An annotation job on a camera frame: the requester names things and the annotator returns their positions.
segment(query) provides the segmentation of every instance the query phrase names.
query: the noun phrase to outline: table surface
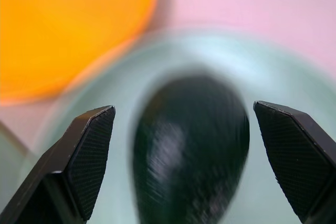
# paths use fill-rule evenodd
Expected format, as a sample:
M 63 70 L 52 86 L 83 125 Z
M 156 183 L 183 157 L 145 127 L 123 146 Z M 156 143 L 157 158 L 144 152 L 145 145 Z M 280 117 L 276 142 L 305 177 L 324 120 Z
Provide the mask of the table surface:
M 336 78 L 336 0 L 159 0 L 147 31 L 212 26 L 298 52 Z M 57 98 L 0 108 L 0 121 L 28 148 Z

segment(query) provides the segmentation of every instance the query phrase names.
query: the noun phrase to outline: avocado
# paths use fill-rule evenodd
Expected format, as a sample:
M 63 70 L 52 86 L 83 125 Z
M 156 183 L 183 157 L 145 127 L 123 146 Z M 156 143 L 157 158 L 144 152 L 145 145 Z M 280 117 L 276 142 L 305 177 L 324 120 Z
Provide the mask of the avocado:
M 140 224 L 218 223 L 248 149 L 248 116 L 229 85 L 205 75 L 164 85 L 135 131 L 132 169 Z

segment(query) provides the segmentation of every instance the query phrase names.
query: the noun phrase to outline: orange bowl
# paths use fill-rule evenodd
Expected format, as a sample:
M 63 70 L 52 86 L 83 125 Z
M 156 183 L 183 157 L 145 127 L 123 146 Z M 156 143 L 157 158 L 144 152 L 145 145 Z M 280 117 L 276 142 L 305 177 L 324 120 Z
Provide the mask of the orange bowl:
M 1 0 L 1 104 L 55 95 L 95 61 L 99 69 L 117 59 L 155 1 Z

